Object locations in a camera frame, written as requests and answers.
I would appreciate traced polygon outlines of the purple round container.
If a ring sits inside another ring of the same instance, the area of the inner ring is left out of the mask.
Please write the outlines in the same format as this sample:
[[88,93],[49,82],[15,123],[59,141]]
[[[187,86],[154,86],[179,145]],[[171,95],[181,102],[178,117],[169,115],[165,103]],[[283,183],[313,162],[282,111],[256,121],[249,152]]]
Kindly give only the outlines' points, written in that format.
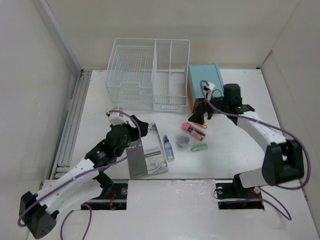
[[178,148],[184,150],[188,148],[189,143],[190,143],[190,138],[188,135],[183,133],[183,134],[178,134],[176,136],[176,145]]

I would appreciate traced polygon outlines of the teal orange drawer box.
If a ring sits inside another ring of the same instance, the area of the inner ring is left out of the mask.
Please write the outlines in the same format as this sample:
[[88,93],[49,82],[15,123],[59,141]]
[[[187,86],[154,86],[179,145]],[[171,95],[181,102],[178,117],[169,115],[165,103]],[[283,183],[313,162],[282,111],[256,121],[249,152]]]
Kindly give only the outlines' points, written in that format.
[[201,81],[211,82],[215,85],[214,90],[216,91],[212,94],[213,97],[224,95],[224,82],[217,63],[190,64],[187,75],[187,96],[192,113],[195,112],[198,103],[204,99],[200,87]]

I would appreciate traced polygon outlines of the pink cap clear tube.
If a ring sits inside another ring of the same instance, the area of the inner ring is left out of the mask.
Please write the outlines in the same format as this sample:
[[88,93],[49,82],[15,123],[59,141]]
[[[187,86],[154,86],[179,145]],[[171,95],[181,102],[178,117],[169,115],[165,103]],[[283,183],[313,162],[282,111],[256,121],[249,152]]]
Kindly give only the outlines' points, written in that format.
[[182,130],[184,130],[186,133],[191,135],[193,138],[203,141],[206,137],[206,134],[202,132],[201,130],[195,128],[190,123],[185,122],[181,125]]

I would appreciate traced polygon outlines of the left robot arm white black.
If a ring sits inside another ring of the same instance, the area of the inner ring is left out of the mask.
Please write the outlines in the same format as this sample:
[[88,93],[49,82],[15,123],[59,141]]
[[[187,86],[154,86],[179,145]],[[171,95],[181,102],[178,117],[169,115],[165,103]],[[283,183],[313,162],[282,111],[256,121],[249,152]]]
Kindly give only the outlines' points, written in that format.
[[20,199],[19,227],[26,227],[36,240],[50,233],[68,212],[96,197],[111,195],[113,181],[104,171],[118,163],[132,142],[141,142],[149,124],[120,110],[107,113],[110,131],[80,162],[48,187],[26,192]]

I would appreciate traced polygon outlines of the grey setup guide booklet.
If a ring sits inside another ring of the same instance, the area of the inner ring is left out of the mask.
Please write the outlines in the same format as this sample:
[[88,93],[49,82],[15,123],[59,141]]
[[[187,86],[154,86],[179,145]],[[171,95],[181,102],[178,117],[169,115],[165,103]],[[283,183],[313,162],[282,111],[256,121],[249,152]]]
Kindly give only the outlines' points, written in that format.
[[126,149],[126,154],[132,180],[161,175],[169,171],[165,153],[159,143],[143,145],[134,141]]

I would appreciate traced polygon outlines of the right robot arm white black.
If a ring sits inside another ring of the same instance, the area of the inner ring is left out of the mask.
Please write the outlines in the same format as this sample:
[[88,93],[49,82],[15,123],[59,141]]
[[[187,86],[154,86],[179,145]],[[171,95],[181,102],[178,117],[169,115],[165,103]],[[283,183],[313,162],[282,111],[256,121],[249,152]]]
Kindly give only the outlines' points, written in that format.
[[283,183],[310,178],[310,158],[302,142],[290,132],[264,122],[249,104],[244,104],[240,86],[229,83],[223,87],[223,96],[214,97],[212,82],[202,80],[200,88],[204,99],[188,119],[203,125],[214,114],[227,116],[244,130],[264,151],[262,166],[236,174],[232,193],[243,197],[253,187],[281,186]]

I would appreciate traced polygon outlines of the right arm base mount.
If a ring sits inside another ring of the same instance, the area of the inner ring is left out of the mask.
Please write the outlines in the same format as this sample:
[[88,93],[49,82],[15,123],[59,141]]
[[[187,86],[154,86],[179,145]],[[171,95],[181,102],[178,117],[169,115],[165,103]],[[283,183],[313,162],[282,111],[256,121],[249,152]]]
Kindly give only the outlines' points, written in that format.
[[264,210],[261,193],[254,187],[244,188],[239,174],[233,180],[220,180],[215,182],[216,199],[219,210]]

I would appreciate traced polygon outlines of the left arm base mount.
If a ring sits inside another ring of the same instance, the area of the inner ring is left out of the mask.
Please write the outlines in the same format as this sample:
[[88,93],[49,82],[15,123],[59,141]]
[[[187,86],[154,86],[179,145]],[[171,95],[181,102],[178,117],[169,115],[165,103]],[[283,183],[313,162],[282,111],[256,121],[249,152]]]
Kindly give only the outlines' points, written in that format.
[[126,210],[128,197],[128,180],[112,180],[105,173],[100,173],[90,182],[90,187],[97,189],[99,195],[81,205],[81,210]]

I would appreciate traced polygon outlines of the orange translucent capsule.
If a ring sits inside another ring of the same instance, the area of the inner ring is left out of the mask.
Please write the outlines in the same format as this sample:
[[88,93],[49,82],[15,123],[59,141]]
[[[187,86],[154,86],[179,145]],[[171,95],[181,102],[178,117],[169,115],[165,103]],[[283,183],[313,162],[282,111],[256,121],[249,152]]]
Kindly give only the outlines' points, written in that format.
[[205,130],[208,128],[208,126],[205,125],[205,124],[199,124],[199,123],[195,123],[195,122],[194,122],[194,124],[195,124],[196,126],[202,128],[202,129],[205,129]]

